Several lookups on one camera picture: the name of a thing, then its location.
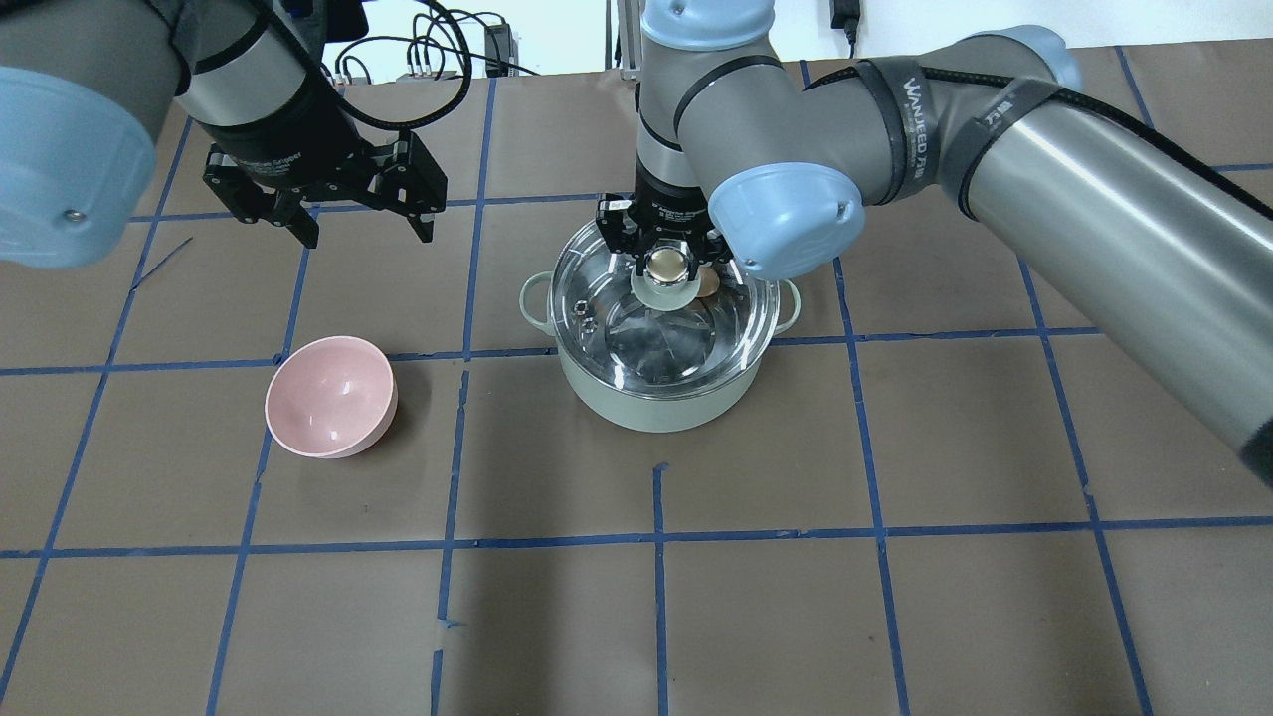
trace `pot lid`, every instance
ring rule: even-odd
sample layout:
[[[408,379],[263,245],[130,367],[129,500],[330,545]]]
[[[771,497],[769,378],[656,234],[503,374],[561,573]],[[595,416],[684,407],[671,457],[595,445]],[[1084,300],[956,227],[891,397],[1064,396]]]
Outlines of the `pot lid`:
[[[749,276],[735,261],[715,264],[700,269],[719,278],[714,293],[659,311],[633,292],[633,282],[647,280],[633,275],[635,264],[611,254],[592,222],[558,259],[549,320],[561,353],[588,375],[628,395],[682,400],[760,359],[778,319],[777,283]]]

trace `blue tape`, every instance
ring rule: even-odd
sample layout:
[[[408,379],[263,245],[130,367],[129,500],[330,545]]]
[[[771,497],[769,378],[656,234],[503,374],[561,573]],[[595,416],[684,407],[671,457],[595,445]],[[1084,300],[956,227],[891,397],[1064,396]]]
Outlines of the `blue tape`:
[[[1153,117],[1150,116],[1150,108],[1144,106],[1144,97],[1141,96],[1141,88],[1137,87],[1136,78],[1132,75],[1132,65],[1127,61],[1127,54],[1123,52],[1123,46],[1115,45],[1114,52],[1118,54],[1118,64],[1123,66],[1123,78],[1127,79],[1127,85],[1132,88],[1132,97],[1136,99],[1136,107],[1141,111],[1141,121],[1144,122],[1144,126],[1155,129]]]
[[[978,339],[978,338],[1022,338],[1022,336],[1035,336],[1039,331],[1035,329],[995,329],[995,330],[976,330],[976,331],[938,331],[938,333],[876,333],[855,335],[853,340],[857,343],[886,343],[886,341],[899,341],[899,340],[961,340],[961,339]]]
[[[889,536],[1016,535],[1040,533],[1081,533],[1091,522],[1003,522],[994,525],[923,525],[887,527]]]
[[[1114,575],[1114,563],[1110,559],[1109,545],[1105,541],[1105,531],[1101,525],[1100,511],[1096,508],[1096,498],[1092,496],[1091,484],[1087,475],[1087,464],[1083,460],[1083,451],[1078,445],[1078,431],[1074,429],[1074,418],[1069,410],[1069,400],[1066,396],[1066,386],[1060,380],[1060,369],[1057,367],[1057,354],[1051,348],[1051,339],[1048,334],[1048,324],[1043,317],[1043,308],[1039,304],[1039,293],[1035,290],[1030,268],[1023,260],[1017,260],[1021,268],[1021,280],[1026,284],[1026,293],[1030,296],[1030,310],[1034,312],[1035,325],[1039,329],[1039,341],[1043,344],[1044,358],[1048,362],[1048,373],[1051,376],[1051,385],[1057,394],[1057,405],[1060,408],[1062,423],[1066,427],[1066,437],[1069,441],[1069,450],[1074,460],[1074,471],[1078,474],[1078,484],[1083,492],[1083,502],[1087,505],[1087,516],[1096,538],[1096,550],[1100,554],[1101,571],[1105,573],[1105,586],[1109,589],[1110,603],[1114,608],[1114,619],[1118,622],[1119,636],[1123,640],[1123,651],[1127,655],[1128,668],[1132,671],[1132,683],[1136,687],[1136,697],[1141,703],[1142,716],[1153,716],[1153,706],[1150,703],[1150,692],[1144,684],[1144,675],[1141,671],[1141,660],[1136,652],[1136,642],[1132,638],[1132,628],[1127,620],[1127,612],[1123,608],[1123,596],[1118,586],[1118,577]]]
[[[111,373],[136,373],[146,371],[211,371],[222,368],[264,368],[272,366],[269,358],[227,361],[176,361],[169,363],[118,363],[107,368]]]
[[[840,259],[833,261],[835,269],[835,290],[840,299],[840,317],[844,321],[844,335],[850,336],[849,378],[853,383],[853,403],[858,414],[858,432],[862,440],[862,460],[867,471],[867,490],[871,496],[871,524],[875,530],[876,550],[880,562],[880,587],[883,592],[883,617],[889,629],[889,651],[892,656],[892,677],[897,689],[897,708],[903,716],[910,716],[910,694],[906,688],[906,670],[901,657],[901,637],[897,632],[897,608],[892,596],[892,569],[889,567],[889,533],[885,527],[883,508],[880,505],[880,484],[876,480],[875,452],[871,448],[871,427],[867,422],[867,404],[862,391],[862,371],[858,362],[857,334],[853,333],[853,317],[849,313],[849,301],[844,287],[844,266]]]
[[[3,376],[59,376],[64,373],[101,373],[106,366],[48,366],[43,368],[0,368]]]
[[[819,336],[789,336],[789,338],[775,338],[769,341],[769,345],[839,345],[843,344],[847,338],[843,335],[819,335]]]
[[[494,93],[495,82],[491,80],[491,92]],[[490,120],[490,113],[488,111],[488,124]],[[454,443],[451,451],[451,485],[447,489],[447,526],[446,526],[446,543],[447,547],[442,550],[442,569],[438,576],[438,619],[447,618],[447,610],[451,608],[451,567],[454,559],[454,539],[456,539],[456,513],[460,505],[460,473],[462,469],[462,461],[465,455],[465,414],[468,405],[468,371],[460,376],[460,397],[456,406],[456,436]],[[442,693],[442,665],[443,665],[443,652],[439,648],[434,654],[433,675],[429,685],[430,705],[433,713],[437,713],[438,702]]]
[[[654,468],[654,534],[663,534],[663,474],[667,462]],[[667,576],[663,569],[666,545],[654,543],[654,629],[658,651],[658,716],[667,716]]]
[[[1248,515],[1240,517],[1167,517],[1157,520],[1109,520],[1101,522],[1104,530],[1179,530],[1198,527],[1268,527],[1273,515]]]
[[[261,499],[261,473],[270,455],[270,431],[265,431],[261,457],[257,462],[257,479],[252,483],[252,497],[248,501],[247,517],[243,520],[243,535],[234,559],[234,577],[230,580],[230,594],[225,600],[225,618],[222,620],[222,636],[216,642],[216,660],[213,662],[213,679],[207,687],[207,708],[205,716],[216,716],[216,701],[222,693],[222,675],[225,673],[225,655],[229,652],[230,633],[234,631],[234,613],[238,610],[239,590],[243,587],[243,569],[247,566],[248,547],[252,543],[252,527],[256,524],[256,508]]]
[[[429,716],[438,716],[442,702],[442,650],[433,652],[433,673],[429,680]]]
[[[233,544],[192,544],[173,547],[75,547],[53,549],[53,559],[85,559],[93,557],[206,557],[238,554]]]
[[[1273,169],[1273,164],[1218,164],[1212,169],[1217,172],[1262,172]]]
[[[486,88],[486,120],[481,132],[481,163],[477,169],[477,204],[474,211],[474,243],[468,254],[468,292],[465,298],[465,362],[472,359],[474,303],[477,297],[477,262],[481,260],[481,222],[486,210],[486,173],[490,169],[490,135],[495,120],[495,87]]]
[[[544,204],[552,201],[596,201],[597,194],[550,194],[546,196],[505,196],[499,199],[486,199],[486,205],[491,204]]]
[[[306,290],[306,275],[309,271],[309,248],[300,248],[300,262],[297,266],[297,283],[292,289],[292,311],[288,313],[288,327],[283,335],[283,359],[292,355],[292,341],[297,336],[297,319],[300,316],[300,297]]]

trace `blue grid line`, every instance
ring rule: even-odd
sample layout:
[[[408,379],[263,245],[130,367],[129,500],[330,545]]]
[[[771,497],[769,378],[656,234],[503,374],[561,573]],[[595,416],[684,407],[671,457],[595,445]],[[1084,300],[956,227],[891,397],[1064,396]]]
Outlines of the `blue grid line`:
[[[182,152],[186,149],[186,140],[190,138],[190,127],[191,120],[187,117],[186,125],[181,130],[181,138],[177,140],[177,149],[173,153],[172,163],[168,166],[168,176],[164,177],[164,186],[163,191],[159,194],[159,204],[155,208],[155,214],[162,214],[164,205],[168,203],[168,195],[172,192],[172,183],[177,176],[177,166]],[[137,257],[137,268],[132,273],[132,282],[129,283],[130,287],[135,287],[145,271],[146,257],[150,255],[150,247],[154,245],[158,229],[159,223],[150,222],[150,229],[146,232],[145,245],[143,245],[141,255]],[[123,327],[129,322],[129,313],[132,312],[132,301],[135,297],[136,289],[130,288],[123,299],[123,308],[120,311],[120,321],[116,324],[115,336],[111,339],[111,349],[106,357],[104,367],[109,367],[115,363],[115,357],[120,350],[120,341],[123,339]],[[36,564],[36,573],[31,581],[31,590],[27,592],[27,601],[22,608],[22,617],[18,619],[18,628],[14,631],[13,642],[9,647],[9,656],[5,659],[4,671],[0,673],[0,703],[4,703],[5,694],[9,691],[9,682],[13,678],[13,670],[18,662],[18,652],[22,650],[22,642],[27,636],[27,627],[31,624],[31,614],[36,608],[36,599],[39,596],[39,587],[45,581],[45,571],[48,568],[48,561],[52,557],[53,544],[57,540],[57,533],[61,529],[62,517],[66,515],[66,506],[70,503],[71,490],[75,488],[75,478],[79,475],[79,468],[84,460],[84,450],[88,447],[89,436],[93,433],[93,423],[102,406],[102,396],[106,394],[106,383],[108,382],[108,378],[109,373],[103,371],[102,377],[97,381],[97,392],[93,394],[93,403],[89,405],[88,415],[84,418],[84,429],[80,432],[79,443],[75,446],[75,456],[71,459],[70,469],[66,473],[66,482],[62,484],[62,492],[57,499],[57,508],[53,511],[52,524],[48,526],[48,535],[45,538],[45,547],[41,550],[39,562]]]
[[[875,333],[853,336],[857,343],[891,343],[900,340],[959,340],[967,338],[1022,338],[1035,336],[1035,329],[994,329],[976,331],[938,331],[938,333]]]
[[[230,594],[225,600],[225,618],[222,620],[222,634],[216,642],[216,660],[213,662],[213,679],[207,687],[207,708],[205,716],[216,715],[216,701],[222,696],[222,675],[225,673],[225,655],[229,652],[230,633],[234,631],[234,613],[238,610],[239,591],[243,587],[243,569],[247,567],[248,545],[252,541],[252,527],[256,525],[256,508],[261,501],[261,478],[270,456],[270,431],[265,431],[261,443],[261,459],[257,464],[258,475],[252,484],[252,497],[248,502],[247,517],[243,520],[243,536],[234,550],[234,577],[230,580]]]
[[[1273,169],[1273,164],[1217,164],[1212,169],[1217,172],[1260,172]]]
[[[839,345],[845,340],[848,339],[843,335],[779,336],[770,340],[769,345]]]
[[[867,422],[867,405],[862,391],[857,334],[853,333],[853,317],[849,313],[849,301],[844,287],[844,266],[839,257],[833,261],[833,265],[835,268],[835,289],[840,298],[840,316],[844,320],[844,335],[854,336],[848,341],[849,380],[853,383],[853,403],[857,408],[858,432],[862,440],[862,460],[867,471],[867,492],[871,496],[871,524],[875,530],[876,550],[880,561],[880,587],[883,594],[885,624],[889,629],[889,651],[892,655],[892,675],[897,687],[897,708],[901,716],[910,716],[910,694],[906,689],[906,671],[901,657],[901,637],[897,631],[897,608],[892,598],[892,571],[889,567],[889,531],[883,521],[883,508],[880,503],[880,484],[875,470],[875,454],[871,448],[871,427]]]
[[[614,194],[628,194],[626,191],[617,191]],[[531,196],[494,196],[490,199],[482,197],[484,204],[493,205],[507,205],[507,204],[546,204],[558,201],[592,201],[597,199],[597,194],[544,194],[544,195],[531,195]],[[447,208],[452,206],[476,206],[479,199],[452,199],[447,201]],[[350,211],[377,211],[370,206],[363,204],[336,204],[336,205],[323,205],[322,210],[325,213],[332,214],[348,214]],[[157,214],[151,217],[137,215],[129,218],[131,224],[148,224],[151,222],[199,222],[207,219],[233,219],[234,214],[229,211],[199,211],[191,214]]]
[[[663,534],[663,474],[667,462],[654,468],[654,535]],[[654,633],[658,654],[658,716],[668,716],[667,698],[667,573],[663,558],[667,545],[654,543]]]
[[[1095,326],[1071,326],[1062,329],[1048,329],[1049,335],[1101,335],[1101,330]],[[997,329],[975,331],[943,331],[933,334],[915,333],[886,333],[855,335],[857,343],[880,341],[905,341],[905,340],[964,340],[964,339],[993,339],[993,338],[1022,338],[1037,336],[1036,329]],[[770,345],[839,345],[845,343],[843,335],[817,335],[817,336],[788,336],[775,338]],[[542,348],[495,348],[470,352],[474,361],[486,358],[522,358],[532,355],[556,355],[554,347]],[[463,350],[439,350],[435,353],[390,353],[386,355],[391,362],[404,363],[414,361],[457,361],[465,357]],[[111,366],[41,366],[32,368],[0,368],[0,377],[5,376],[48,376],[64,373],[129,373],[140,371],[202,371],[219,368],[260,368],[276,366],[274,358],[229,358],[219,361],[172,361],[159,363],[113,363]]]
[[[1078,484],[1083,492],[1083,502],[1087,505],[1087,516],[1091,522],[1092,535],[1096,539],[1096,550],[1100,554],[1101,569],[1105,573],[1105,586],[1109,589],[1110,604],[1114,608],[1114,618],[1118,622],[1119,636],[1123,640],[1123,651],[1127,655],[1128,669],[1132,671],[1132,683],[1136,687],[1136,697],[1141,705],[1142,716],[1153,716],[1153,706],[1150,702],[1150,692],[1144,684],[1144,675],[1141,673],[1141,660],[1136,652],[1136,642],[1132,638],[1132,628],[1127,620],[1127,612],[1123,606],[1123,596],[1119,591],[1118,577],[1114,575],[1114,562],[1110,558],[1109,544],[1105,540],[1105,530],[1101,525],[1100,511],[1096,507],[1096,497],[1092,496],[1091,483],[1087,475],[1087,464],[1083,460],[1083,451],[1078,445],[1078,432],[1074,429],[1074,418],[1069,410],[1069,400],[1066,397],[1066,386],[1060,380],[1060,368],[1057,367],[1057,355],[1051,348],[1051,339],[1048,335],[1048,324],[1043,317],[1043,308],[1039,304],[1039,294],[1035,292],[1034,279],[1030,276],[1030,268],[1021,259],[1021,279],[1026,284],[1026,293],[1030,294],[1030,310],[1034,312],[1035,324],[1039,326],[1039,341],[1043,344],[1044,358],[1048,362],[1048,372],[1051,376],[1051,385],[1057,394],[1057,405],[1060,409],[1062,423],[1066,427],[1066,437],[1069,441],[1069,450],[1074,460],[1074,471],[1078,474]]]
[[[311,215],[317,217],[321,208],[311,209]],[[306,275],[309,266],[309,250],[302,248],[300,259],[297,261],[297,279],[292,289],[292,304],[288,310],[288,324],[283,331],[283,349],[280,355],[285,359],[292,354],[292,340],[295,336],[297,315],[300,312],[300,298],[306,288]],[[265,429],[261,437],[261,452],[256,461],[256,476],[252,480],[252,494],[247,503],[247,515],[243,517],[243,533],[239,538],[237,557],[234,559],[234,576],[230,578],[230,591],[225,600],[225,618],[222,622],[222,634],[216,642],[216,660],[213,662],[213,678],[207,685],[207,708],[205,716],[215,716],[216,702],[222,694],[222,677],[225,671],[225,656],[229,654],[230,634],[234,632],[234,614],[238,610],[239,591],[243,587],[243,571],[247,567],[247,558],[252,545],[252,530],[256,526],[257,508],[261,503],[261,476],[270,464],[270,446],[274,437],[270,429]]]
[[[1118,54],[1118,64],[1123,68],[1123,78],[1127,79],[1127,85],[1132,88],[1132,97],[1136,98],[1136,107],[1141,111],[1141,121],[1144,122],[1144,126],[1155,129],[1153,118],[1150,117],[1150,108],[1144,106],[1144,97],[1141,96],[1141,88],[1137,87],[1136,78],[1132,75],[1132,65],[1127,61],[1127,54],[1123,52],[1123,46],[1115,45],[1114,52]]]
[[[433,651],[433,669],[429,673],[429,713],[438,716],[442,703],[442,650]]]
[[[460,506],[460,473],[465,456],[465,419],[468,408],[468,371],[460,376],[460,396],[456,406],[456,436],[451,451],[451,485],[447,489],[447,526],[444,530],[446,547],[442,550],[442,569],[438,576],[438,620],[447,620],[447,612],[451,608],[451,567],[454,559],[456,540],[456,515]],[[442,698],[442,668],[443,650],[439,646],[433,652],[433,673],[429,683],[429,713],[438,716],[438,707]]]
[[[1106,520],[1105,530],[1179,530],[1198,527],[1268,527],[1273,515],[1244,515],[1235,517],[1160,517],[1150,520]]]
[[[3,376],[57,376],[64,373],[101,373],[106,366],[48,366],[43,368],[0,368]]]
[[[596,201],[597,194],[549,194],[545,196],[507,196],[488,199],[486,204],[542,204],[549,201]]]
[[[313,214],[317,217],[318,211],[314,210]],[[292,341],[297,338],[297,317],[300,315],[300,297],[306,290],[306,275],[309,273],[309,248],[300,248],[300,262],[297,266],[297,283],[295,288],[292,290],[292,312],[288,313],[288,329],[283,335],[283,354],[284,361],[292,355]]]
[[[1091,522],[1002,522],[993,525],[924,525],[887,527],[889,536],[1018,535],[1043,533],[1081,533]]]
[[[1151,517],[1143,520],[1101,520],[1105,531],[1192,530],[1273,527],[1273,515],[1228,517]],[[994,522],[983,525],[906,525],[886,527],[894,536],[959,536],[1076,533],[1095,529],[1092,522]],[[419,539],[391,541],[275,543],[252,544],[248,554],[344,554],[353,552],[440,552],[444,549],[555,549],[612,544],[658,544],[695,541],[774,541],[806,539],[875,538],[875,527],[819,527],[779,530],[723,530],[685,533],[615,533],[551,538]],[[51,559],[94,557],[200,557],[238,554],[234,544],[193,544],[169,547],[76,547],[53,548]],[[38,559],[41,549],[0,549],[0,559]]]
[[[477,204],[474,210],[474,245],[468,255],[468,293],[465,299],[465,362],[472,359],[474,303],[477,297],[477,264],[481,260],[481,222],[486,211],[486,173],[490,169],[490,135],[495,124],[495,87],[490,79],[486,87],[486,121],[481,132],[481,163],[477,168]]]

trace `black strap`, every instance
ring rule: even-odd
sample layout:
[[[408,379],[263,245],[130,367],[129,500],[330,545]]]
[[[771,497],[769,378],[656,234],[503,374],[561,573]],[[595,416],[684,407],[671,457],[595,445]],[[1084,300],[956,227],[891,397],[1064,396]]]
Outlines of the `black strap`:
[[[261,39],[261,36],[265,34],[265,31],[267,31],[269,28],[270,28],[270,18],[266,18],[265,15],[257,15],[256,22],[252,23],[252,27],[250,27],[247,32],[239,36],[238,39],[230,42],[229,46],[227,46],[225,48],[219,50],[204,57],[202,60],[195,62],[195,74],[197,75],[200,73],[210,73],[216,68],[225,66],[233,62],[234,60],[238,60],[244,52],[247,52],[253,45],[256,45],[257,39]]]
[[[881,57],[857,65],[889,131],[892,182],[880,204],[905,199],[937,177],[938,117],[928,78],[914,57]]]
[[[680,144],[654,131],[654,127],[649,126],[649,122],[645,121],[645,115],[638,113],[636,116],[640,117],[640,125],[645,127],[645,131],[648,131],[651,136],[654,138],[654,141],[662,144],[663,147],[667,147],[672,152],[685,152],[685,149],[681,149]]]
[[[1051,82],[1017,78],[995,94],[984,111],[965,121],[955,132],[955,139],[946,147],[946,158],[941,163],[939,178],[946,195],[959,204],[959,209],[965,217],[976,220],[967,205],[967,186],[973,181],[973,172],[976,171],[985,152],[1017,120],[1032,112],[1062,89],[1059,84]]]
[[[690,107],[690,102],[694,102],[694,98],[698,97],[700,92],[724,75],[752,65],[771,65],[774,68],[783,69],[783,64],[771,55],[746,55],[742,57],[735,57],[733,60],[717,66],[708,74],[700,76],[698,82],[690,85],[690,88],[685,92],[685,96],[681,97],[681,103],[676,106],[676,115],[672,116],[672,129],[675,129],[677,134],[681,132],[681,117],[685,115],[685,110]]]

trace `black cable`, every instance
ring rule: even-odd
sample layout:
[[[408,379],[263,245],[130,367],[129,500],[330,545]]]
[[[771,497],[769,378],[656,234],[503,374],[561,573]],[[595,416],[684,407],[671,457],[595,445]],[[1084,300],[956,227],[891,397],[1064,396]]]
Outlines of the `black cable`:
[[[928,79],[937,82],[953,82],[960,84],[980,84],[984,87],[1004,88],[1015,79],[1009,76],[990,75],[983,73],[943,70],[939,68],[920,68],[920,69],[923,70],[924,76]],[[822,87],[826,84],[831,84],[835,82],[855,76],[859,76],[858,70],[857,68],[850,65],[848,68],[841,68],[829,75],[819,78],[817,82],[811,83],[805,89],[806,90],[813,89],[816,87]],[[1051,101],[1062,102],[1077,110],[1083,110],[1088,113],[1096,115],[1101,118],[1114,122],[1115,125],[1134,134],[1137,138],[1147,143],[1150,147],[1153,147],[1158,152],[1162,152],[1169,159],[1189,169],[1198,177],[1206,180],[1216,189],[1232,196],[1234,199],[1236,199],[1237,201],[1240,201],[1242,205],[1251,209],[1256,214],[1264,217],[1265,219],[1273,219],[1273,208],[1269,208],[1259,199],[1251,196],[1250,192],[1234,183],[1228,177],[1211,168],[1206,162],[1198,159],[1189,152],[1185,152],[1179,144],[1171,141],[1162,134],[1155,131],[1148,125],[1133,117],[1132,115],[1128,115],[1123,110],[1106,104],[1105,102],[1101,102],[1095,97],[1090,97],[1087,94],[1082,94],[1080,92],[1074,92],[1073,89],[1067,89],[1067,88],[1062,88],[1060,90],[1058,90],[1057,94],[1053,96]]]
[[[426,18],[426,19],[429,20],[429,27],[426,27],[426,28],[425,28],[425,31],[424,31],[424,37],[425,37],[425,39],[432,39],[432,38],[433,38],[433,37],[432,37],[432,36],[433,36],[433,29],[434,29],[434,28],[437,28],[437,29],[442,31],[442,34],[443,34],[443,36],[446,36],[446,38],[447,38],[447,43],[448,43],[448,45],[449,45],[449,46],[451,46],[452,48],[457,48],[457,46],[456,46],[456,38],[451,36],[451,31],[448,31],[448,29],[447,29],[447,25],[443,25],[443,24],[438,24],[437,19],[434,19],[434,18],[433,18],[433,17],[430,17],[430,15],[423,15],[423,17],[424,17],[424,18]],[[416,23],[415,23],[415,19],[412,19],[412,20],[411,20],[411,36],[412,36],[412,37],[420,37],[420,32],[419,32],[419,31],[416,29]],[[424,45],[424,47],[425,47],[425,50],[424,50],[424,52],[425,52],[425,59],[428,59],[428,55],[429,55],[429,45],[428,45],[428,43],[424,43],[424,42],[421,42],[421,43],[419,43],[419,45]],[[418,45],[418,43],[415,43],[415,42],[412,42],[411,45],[409,45],[409,46],[407,46],[407,51],[410,52],[410,51],[412,51],[412,50],[414,50],[414,51],[416,52],[416,55],[419,56],[419,52],[420,52],[420,50],[419,50],[419,45]],[[435,73],[435,74],[433,75],[433,79],[442,79],[442,73],[443,73],[443,70],[444,70],[444,69],[447,68],[447,52],[444,51],[444,48],[443,48],[443,47],[438,47],[438,57],[439,57],[439,61],[438,61],[438,71],[437,71],[437,73]]]
[[[391,122],[376,118],[368,115],[367,112],[363,112],[358,107],[354,107],[353,104],[349,103],[348,99],[345,99],[344,97],[341,97],[339,92],[336,92],[336,88],[327,85],[328,90],[332,93],[332,97],[335,98],[340,108],[344,110],[346,115],[354,117],[355,120],[363,122],[367,126],[384,131],[396,131],[401,134],[405,131],[423,127],[425,125],[430,125],[440,120],[442,117],[449,115],[452,111],[454,111],[454,108],[458,107],[460,103],[465,101],[465,97],[468,96],[468,88],[472,87],[472,79],[474,79],[472,59],[468,56],[468,42],[463,38],[463,33],[460,32],[460,23],[456,22],[456,19],[451,17],[451,11],[443,8],[437,0],[416,0],[416,1],[428,5],[430,10],[442,17],[443,20],[448,25],[451,25],[457,34],[460,34],[461,51],[457,54],[460,55],[461,66],[463,69],[463,71],[461,73],[460,88],[456,89],[454,97],[452,97],[446,104],[434,110],[433,112],[424,115],[423,117],[416,117],[415,120],[409,120],[405,122]],[[257,13],[260,13],[269,20],[270,28],[283,38],[283,41],[288,45],[288,48],[292,51],[292,55],[297,59],[298,62],[300,62],[300,65],[306,69],[306,71],[311,76],[321,75],[322,70],[318,69],[318,62],[309,56],[309,52],[306,50],[304,45],[302,45],[300,39],[292,33],[292,29],[283,20],[283,18],[275,14],[271,1],[250,0],[250,3],[252,3],[252,6],[256,8]]]
[[[350,42],[344,50],[341,50],[339,55],[336,55],[336,61],[339,62],[341,59],[344,59],[344,56],[350,50],[353,50],[354,47],[358,47],[359,45],[362,45],[364,42],[377,42],[377,41],[381,41],[381,39],[392,39],[395,42],[421,43],[421,45],[425,45],[428,47],[433,47],[435,50],[440,50],[443,52],[451,52],[453,55],[461,55],[461,56],[465,56],[465,57],[472,57],[474,60],[490,60],[493,62],[496,61],[494,57],[490,57],[490,56],[486,56],[486,55],[479,55],[476,52],[461,52],[460,50],[456,50],[453,47],[446,47],[442,43],[439,43],[437,39],[428,39],[428,38],[424,38],[424,37],[416,37],[416,38],[412,39],[410,37],[402,37],[402,36],[398,36],[398,34],[373,34],[370,37],[364,37],[362,39],[355,39],[354,42]],[[540,74],[540,73],[537,73],[537,71],[535,71],[535,70],[532,70],[530,68],[523,68],[522,65],[518,65],[518,64],[514,64],[514,62],[505,61],[503,64],[505,66],[509,66],[509,68],[512,68],[514,70],[526,73],[528,75],[538,75]]]
[[[484,38],[486,38],[486,37],[489,37],[489,36],[490,36],[490,25],[489,25],[489,24],[486,23],[486,20],[482,20],[482,19],[481,19],[481,15],[490,15],[490,17],[494,17],[494,18],[498,18],[498,19],[499,19],[499,22],[500,22],[500,24],[504,24],[504,25],[507,25],[507,24],[508,24],[508,19],[507,19],[507,18],[504,18],[504,15],[502,15],[502,14],[499,14],[499,13],[493,13],[493,11],[490,11],[490,10],[482,10],[482,11],[480,11],[480,13],[470,13],[470,11],[467,11],[467,10],[451,10],[451,14],[452,14],[452,15],[454,15],[454,17],[457,18],[457,22],[463,22],[463,20],[474,20],[475,23],[480,24],[480,25],[481,25],[481,29],[482,29],[482,37],[484,37]],[[446,33],[446,27],[443,27],[443,25],[440,25],[440,24],[437,24],[437,19],[434,19],[434,18],[430,18],[430,23],[429,23],[429,27],[428,27],[428,28],[425,28],[425,31],[424,31],[424,37],[425,37],[425,38],[432,38],[432,37],[433,37],[433,28],[434,28],[434,27],[437,27],[437,28],[438,28],[438,29],[440,29],[440,31],[442,31],[443,33]],[[420,33],[419,33],[419,32],[416,31],[416,23],[415,23],[415,18],[412,18],[412,20],[411,20],[411,33],[412,33],[414,36],[416,36],[416,37],[419,37],[419,36],[420,36]],[[452,42],[451,42],[451,46],[452,46],[452,47],[454,47],[454,46],[456,46],[456,43],[454,43],[454,42],[452,41]],[[494,43],[494,46],[495,46],[495,57],[489,57],[489,56],[485,56],[485,55],[474,55],[474,57],[475,57],[475,59],[481,59],[481,60],[489,60],[489,61],[493,61],[493,62],[495,62],[496,65],[499,65],[500,68],[503,68],[503,69],[505,69],[505,70],[507,70],[507,69],[514,69],[514,70],[519,70],[519,71],[523,71],[523,73],[526,73],[526,74],[532,74],[532,75],[535,75],[535,74],[538,74],[538,73],[535,73],[535,71],[531,71],[531,70],[527,70],[526,68],[523,68],[523,66],[521,66],[521,65],[517,65],[517,64],[513,64],[513,62],[512,62],[512,57],[508,57],[508,59],[505,59],[505,57],[504,57],[504,56],[502,55],[502,52],[500,52],[500,48],[499,48],[499,43]]]
[[[452,10],[451,13],[452,13],[452,15],[457,15],[457,18],[456,18],[457,22],[463,22],[466,19],[471,19],[471,20],[476,22],[477,24],[480,24],[481,25],[482,41],[485,41],[485,39],[488,39],[490,37],[490,25],[486,24],[486,20],[481,19],[479,15],[496,15],[502,20],[504,18],[504,15],[500,15],[498,13],[489,13],[489,11],[482,11],[482,13],[476,13],[475,14],[475,13],[470,13],[468,10]],[[425,36],[430,34],[429,31],[425,32]],[[499,43],[494,43],[494,45],[495,45],[495,64],[499,65],[500,68],[508,68],[508,62],[505,62],[500,57],[500,55],[499,55]]]
[[[341,68],[345,69],[345,76],[349,78],[349,83],[350,84],[354,83],[354,75],[349,74],[349,62],[350,62],[350,60],[358,62],[359,68],[363,68],[363,74],[367,75],[367,84],[372,84],[372,70],[367,69],[367,62],[359,60],[358,57],[355,57],[353,55],[345,57],[345,62],[341,65]]]

